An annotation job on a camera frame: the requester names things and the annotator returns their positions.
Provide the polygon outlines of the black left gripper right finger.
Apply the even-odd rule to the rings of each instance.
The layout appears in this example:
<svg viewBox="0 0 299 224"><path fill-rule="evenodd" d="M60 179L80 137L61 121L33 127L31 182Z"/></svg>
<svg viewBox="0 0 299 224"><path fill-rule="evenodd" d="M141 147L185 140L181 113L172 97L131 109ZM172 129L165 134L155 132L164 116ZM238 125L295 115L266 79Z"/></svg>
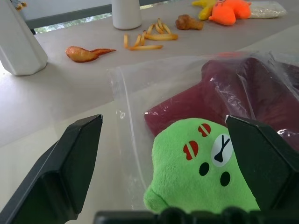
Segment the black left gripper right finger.
<svg viewBox="0 0 299 224"><path fill-rule="evenodd" d="M228 115L239 169L262 210L299 210L299 152L272 127Z"/></svg>

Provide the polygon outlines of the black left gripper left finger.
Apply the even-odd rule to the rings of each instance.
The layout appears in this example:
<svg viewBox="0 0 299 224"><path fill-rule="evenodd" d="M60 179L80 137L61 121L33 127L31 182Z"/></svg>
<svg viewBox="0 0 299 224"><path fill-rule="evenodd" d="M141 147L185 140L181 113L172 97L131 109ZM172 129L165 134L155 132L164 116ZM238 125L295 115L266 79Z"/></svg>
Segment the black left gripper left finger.
<svg viewBox="0 0 299 224"><path fill-rule="evenodd" d="M103 116L77 120L35 162L0 212L0 224L65 224L83 209Z"/></svg>

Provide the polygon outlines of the dark red cloth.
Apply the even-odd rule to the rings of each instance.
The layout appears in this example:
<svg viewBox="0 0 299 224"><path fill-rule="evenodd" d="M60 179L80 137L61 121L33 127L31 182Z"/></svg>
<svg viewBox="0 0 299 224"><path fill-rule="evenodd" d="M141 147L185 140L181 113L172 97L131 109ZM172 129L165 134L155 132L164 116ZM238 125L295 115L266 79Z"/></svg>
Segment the dark red cloth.
<svg viewBox="0 0 299 224"><path fill-rule="evenodd" d="M201 74L198 84L145 113L153 135L187 118L223 125L231 114L270 125L299 151L299 66L254 57L210 60Z"/></svg>

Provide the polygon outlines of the green plush toy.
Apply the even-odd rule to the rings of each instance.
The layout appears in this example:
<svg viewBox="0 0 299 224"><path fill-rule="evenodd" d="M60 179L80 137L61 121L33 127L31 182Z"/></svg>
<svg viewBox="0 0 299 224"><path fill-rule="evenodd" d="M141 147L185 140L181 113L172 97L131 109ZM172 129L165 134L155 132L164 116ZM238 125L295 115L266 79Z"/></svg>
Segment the green plush toy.
<svg viewBox="0 0 299 224"><path fill-rule="evenodd" d="M227 207L259 209L225 126L199 118L179 120L155 137L152 162L144 204L154 212L169 207L214 213Z"/></svg>

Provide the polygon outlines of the fried chicken wing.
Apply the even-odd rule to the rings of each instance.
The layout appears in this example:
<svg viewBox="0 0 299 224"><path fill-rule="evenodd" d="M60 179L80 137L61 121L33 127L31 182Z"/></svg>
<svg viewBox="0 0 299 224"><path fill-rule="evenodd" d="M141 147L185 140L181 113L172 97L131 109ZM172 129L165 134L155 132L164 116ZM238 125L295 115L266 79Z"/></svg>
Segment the fried chicken wing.
<svg viewBox="0 0 299 224"><path fill-rule="evenodd" d="M98 59L100 56L115 52L115 49L86 50L78 46L70 46L65 50L66 55L76 63L86 63Z"/></svg>

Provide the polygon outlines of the clear plastic zip bag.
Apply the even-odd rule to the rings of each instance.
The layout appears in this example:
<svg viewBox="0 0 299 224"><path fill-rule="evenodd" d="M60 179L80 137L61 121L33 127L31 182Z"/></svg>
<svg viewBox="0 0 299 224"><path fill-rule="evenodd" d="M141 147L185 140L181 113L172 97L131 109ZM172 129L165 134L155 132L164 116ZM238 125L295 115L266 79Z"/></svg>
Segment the clear plastic zip bag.
<svg viewBox="0 0 299 224"><path fill-rule="evenodd" d="M123 65L109 71L116 103L120 154L132 209L145 209L143 196L153 176L151 153L156 135L147 126L145 113L198 84L202 80L201 69L208 61L249 57L299 66L299 53L237 51L176 56Z"/></svg>

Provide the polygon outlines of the white faceted vase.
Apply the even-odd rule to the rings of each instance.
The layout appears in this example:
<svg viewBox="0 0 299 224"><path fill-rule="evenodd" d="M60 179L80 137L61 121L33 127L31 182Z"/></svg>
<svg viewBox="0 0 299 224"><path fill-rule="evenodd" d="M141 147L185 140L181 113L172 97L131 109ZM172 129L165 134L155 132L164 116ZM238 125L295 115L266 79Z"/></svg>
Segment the white faceted vase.
<svg viewBox="0 0 299 224"><path fill-rule="evenodd" d="M15 76L33 75L48 57L10 0L0 0L0 61Z"/></svg>

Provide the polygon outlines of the clear packet of white grains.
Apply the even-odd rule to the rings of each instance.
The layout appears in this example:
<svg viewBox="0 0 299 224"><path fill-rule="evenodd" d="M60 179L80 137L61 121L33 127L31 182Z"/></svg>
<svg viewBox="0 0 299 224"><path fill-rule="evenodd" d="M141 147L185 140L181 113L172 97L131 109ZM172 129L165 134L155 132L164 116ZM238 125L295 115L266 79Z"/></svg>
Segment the clear packet of white grains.
<svg viewBox="0 0 299 224"><path fill-rule="evenodd" d="M249 7L250 19L271 19L287 14L287 11L276 1L253 1Z"/></svg>

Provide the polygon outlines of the orange plush toy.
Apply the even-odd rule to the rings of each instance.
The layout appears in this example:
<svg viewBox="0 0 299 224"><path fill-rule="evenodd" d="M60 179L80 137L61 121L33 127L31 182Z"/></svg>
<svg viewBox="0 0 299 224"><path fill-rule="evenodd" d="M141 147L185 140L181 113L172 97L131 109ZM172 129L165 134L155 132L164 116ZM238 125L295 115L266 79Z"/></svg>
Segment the orange plush toy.
<svg viewBox="0 0 299 224"><path fill-rule="evenodd" d="M251 2L245 0L217 0L208 19L231 26L237 19L248 19L251 16L250 5Z"/></svg>

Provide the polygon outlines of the fried chicken drumstick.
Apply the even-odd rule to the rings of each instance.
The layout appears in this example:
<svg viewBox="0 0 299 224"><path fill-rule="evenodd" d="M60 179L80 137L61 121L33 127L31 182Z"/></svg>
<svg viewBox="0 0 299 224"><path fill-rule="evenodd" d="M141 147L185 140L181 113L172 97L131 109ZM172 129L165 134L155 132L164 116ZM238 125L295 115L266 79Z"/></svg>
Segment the fried chicken drumstick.
<svg viewBox="0 0 299 224"><path fill-rule="evenodd" d="M180 15L175 23L179 30L201 30L204 26L202 21L199 21L187 14Z"/></svg>

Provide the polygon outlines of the yellow plush toy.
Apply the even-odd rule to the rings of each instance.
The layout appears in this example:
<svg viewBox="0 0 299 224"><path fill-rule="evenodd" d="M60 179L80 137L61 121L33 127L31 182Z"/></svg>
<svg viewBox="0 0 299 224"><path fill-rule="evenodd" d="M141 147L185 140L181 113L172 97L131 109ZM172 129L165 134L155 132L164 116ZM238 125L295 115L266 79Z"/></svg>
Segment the yellow plush toy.
<svg viewBox="0 0 299 224"><path fill-rule="evenodd" d="M211 16L215 3L216 0L196 0L192 2L192 5L202 7L198 18L202 21L205 21Z"/></svg>

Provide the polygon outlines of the dried flower sprig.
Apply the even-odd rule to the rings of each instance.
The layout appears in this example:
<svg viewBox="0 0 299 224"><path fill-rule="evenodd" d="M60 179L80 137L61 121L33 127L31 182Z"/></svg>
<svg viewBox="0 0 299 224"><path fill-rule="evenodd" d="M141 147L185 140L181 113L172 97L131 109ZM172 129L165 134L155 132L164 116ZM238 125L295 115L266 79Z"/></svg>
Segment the dried flower sprig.
<svg viewBox="0 0 299 224"><path fill-rule="evenodd" d="M21 0L10 0L12 5L17 11L21 11L23 8L27 7L27 3Z"/></svg>

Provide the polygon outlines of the white round bottle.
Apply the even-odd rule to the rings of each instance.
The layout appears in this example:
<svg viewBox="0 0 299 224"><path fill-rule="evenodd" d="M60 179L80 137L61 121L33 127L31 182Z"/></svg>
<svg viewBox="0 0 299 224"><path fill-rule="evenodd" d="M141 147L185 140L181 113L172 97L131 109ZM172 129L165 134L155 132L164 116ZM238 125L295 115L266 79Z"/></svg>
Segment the white round bottle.
<svg viewBox="0 0 299 224"><path fill-rule="evenodd" d="M111 0L113 26L120 30L135 29L142 24L139 0Z"/></svg>

